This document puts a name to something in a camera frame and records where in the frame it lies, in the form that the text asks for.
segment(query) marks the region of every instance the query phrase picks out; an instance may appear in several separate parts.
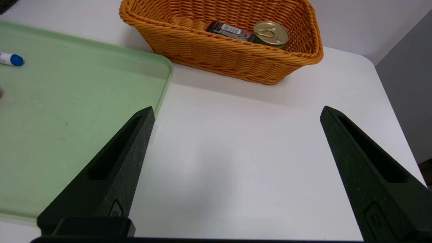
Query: gray wall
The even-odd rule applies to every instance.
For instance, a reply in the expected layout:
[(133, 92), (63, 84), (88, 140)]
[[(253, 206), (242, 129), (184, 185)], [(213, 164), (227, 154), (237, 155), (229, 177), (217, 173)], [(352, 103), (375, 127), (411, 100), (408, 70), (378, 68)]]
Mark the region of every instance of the gray wall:
[(432, 158), (432, 11), (376, 65), (417, 163)]

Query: orange wicker basket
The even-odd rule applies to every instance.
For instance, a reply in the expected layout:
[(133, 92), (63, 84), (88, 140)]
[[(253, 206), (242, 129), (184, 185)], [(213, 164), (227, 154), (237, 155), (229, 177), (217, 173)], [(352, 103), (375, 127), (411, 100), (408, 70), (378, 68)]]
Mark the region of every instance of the orange wicker basket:
[[(323, 58), (313, 7), (307, 0), (123, 0), (120, 17), (155, 53), (171, 61), (250, 82), (274, 85)], [(290, 33), (285, 49), (206, 32), (212, 21), (253, 32), (271, 20)]]

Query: table surface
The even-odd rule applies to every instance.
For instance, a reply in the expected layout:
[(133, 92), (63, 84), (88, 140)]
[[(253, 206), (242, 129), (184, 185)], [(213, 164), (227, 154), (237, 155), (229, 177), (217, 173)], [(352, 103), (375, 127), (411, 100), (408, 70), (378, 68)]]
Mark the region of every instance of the table surface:
[[(143, 51), (119, 0), (20, 0), (0, 19)], [(350, 117), (424, 183), (373, 64), (331, 48), (265, 86), (175, 64), (129, 217), (137, 237), (361, 240), (319, 116)], [(38, 236), (1, 219), (1, 242)]]

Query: plastic tray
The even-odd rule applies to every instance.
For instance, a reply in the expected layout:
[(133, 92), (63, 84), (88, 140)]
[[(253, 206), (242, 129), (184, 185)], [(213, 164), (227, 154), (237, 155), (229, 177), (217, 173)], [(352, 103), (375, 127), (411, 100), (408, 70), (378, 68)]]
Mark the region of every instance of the plastic tray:
[(0, 21), (0, 216), (35, 221), (138, 110), (157, 114), (172, 63)]

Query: blue marker cap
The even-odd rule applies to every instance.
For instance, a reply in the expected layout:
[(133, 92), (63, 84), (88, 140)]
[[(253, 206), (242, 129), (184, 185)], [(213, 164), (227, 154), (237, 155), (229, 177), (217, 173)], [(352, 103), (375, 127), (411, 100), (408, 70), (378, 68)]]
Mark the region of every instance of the blue marker cap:
[(10, 63), (12, 63), (14, 66), (22, 66), (24, 64), (24, 59), (17, 54), (13, 54), (10, 57)]

